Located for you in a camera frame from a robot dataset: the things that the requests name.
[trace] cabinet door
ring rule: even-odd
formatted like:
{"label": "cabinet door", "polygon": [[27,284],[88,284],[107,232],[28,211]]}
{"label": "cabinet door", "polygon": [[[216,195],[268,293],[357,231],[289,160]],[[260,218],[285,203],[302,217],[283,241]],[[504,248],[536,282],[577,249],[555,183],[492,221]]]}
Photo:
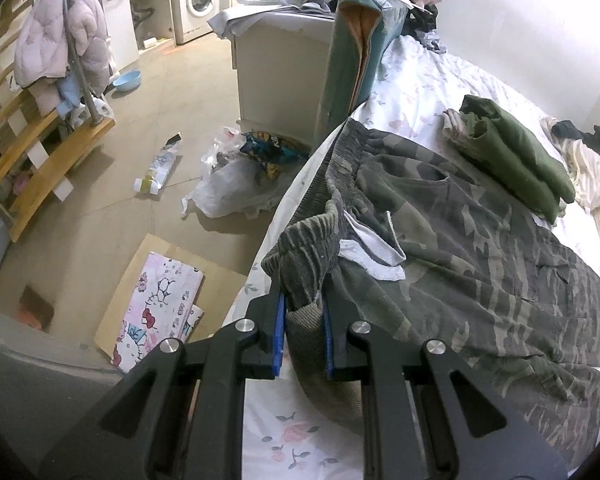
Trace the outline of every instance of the cabinet door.
{"label": "cabinet door", "polygon": [[111,49],[118,70],[138,60],[138,44],[134,33],[129,0],[102,0],[107,29],[111,37]]}

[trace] camouflage pants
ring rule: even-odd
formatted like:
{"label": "camouflage pants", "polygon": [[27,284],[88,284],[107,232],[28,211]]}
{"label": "camouflage pants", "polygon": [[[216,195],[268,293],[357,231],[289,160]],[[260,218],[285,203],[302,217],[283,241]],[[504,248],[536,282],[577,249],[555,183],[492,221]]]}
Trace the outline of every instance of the camouflage pants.
{"label": "camouflage pants", "polygon": [[[337,257],[339,240],[354,237],[344,210],[388,243],[391,212],[405,280],[377,281]],[[359,391],[328,384],[322,371],[317,298],[331,272],[361,318],[398,339],[449,343],[568,465],[595,446],[600,278],[525,207],[426,148],[348,120],[262,267],[288,295],[294,367],[327,416],[360,410]]]}

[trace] green folded shirt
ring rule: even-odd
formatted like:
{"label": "green folded shirt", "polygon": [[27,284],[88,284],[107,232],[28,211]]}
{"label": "green folded shirt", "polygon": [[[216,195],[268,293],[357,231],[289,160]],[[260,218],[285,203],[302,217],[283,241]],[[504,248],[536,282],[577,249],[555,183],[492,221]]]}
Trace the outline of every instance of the green folded shirt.
{"label": "green folded shirt", "polygon": [[493,121],[474,113],[463,114],[462,120],[470,131],[469,136],[455,144],[462,156],[492,176],[531,211],[554,223],[560,198],[504,143]]}
{"label": "green folded shirt", "polygon": [[[479,119],[489,121],[500,135],[502,142],[517,156],[520,162],[531,171],[538,181],[547,184],[555,196],[556,204],[560,198],[566,203],[575,199],[575,190],[571,179],[564,166],[551,155],[549,155],[540,141],[528,128],[525,128],[514,116],[500,108],[491,99],[465,95],[460,107],[463,114],[474,113]],[[493,160],[496,156],[486,152],[488,159]]]}

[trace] washing machine door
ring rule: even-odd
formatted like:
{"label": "washing machine door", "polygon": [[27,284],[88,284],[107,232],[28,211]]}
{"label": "washing machine door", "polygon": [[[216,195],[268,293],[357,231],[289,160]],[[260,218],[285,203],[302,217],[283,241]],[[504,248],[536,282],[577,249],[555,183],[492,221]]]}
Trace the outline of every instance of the washing machine door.
{"label": "washing machine door", "polygon": [[204,18],[214,10],[213,0],[187,0],[187,10],[196,18]]}

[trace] metal screw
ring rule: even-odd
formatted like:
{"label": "metal screw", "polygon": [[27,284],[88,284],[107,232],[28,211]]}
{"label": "metal screw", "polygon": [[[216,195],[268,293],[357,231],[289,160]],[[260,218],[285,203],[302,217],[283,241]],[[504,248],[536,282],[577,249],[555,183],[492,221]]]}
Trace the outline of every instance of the metal screw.
{"label": "metal screw", "polygon": [[254,328],[256,328],[256,324],[245,317],[235,322],[235,329],[238,332],[251,332]]}
{"label": "metal screw", "polygon": [[160,350],[162,350],[165,354],[172,354],[179,347],[180,347],[180,342],[173,337],[165,339],[163,342],[160,343]]}
{"label": "metal screw", "polygon": [[432,353],[432,354],[436,354],[436,355],[440,355],[445,353],[446,350],[446,346],[442,341],[439,341],[438,339],[432,339],[431,341],[427,341],[427,351]]}
{"label": "metal screw", "polygon": [[351,329],[356,334],[368,334],[371,332],[371,325],[366,321],[354,321],[351,323]]}

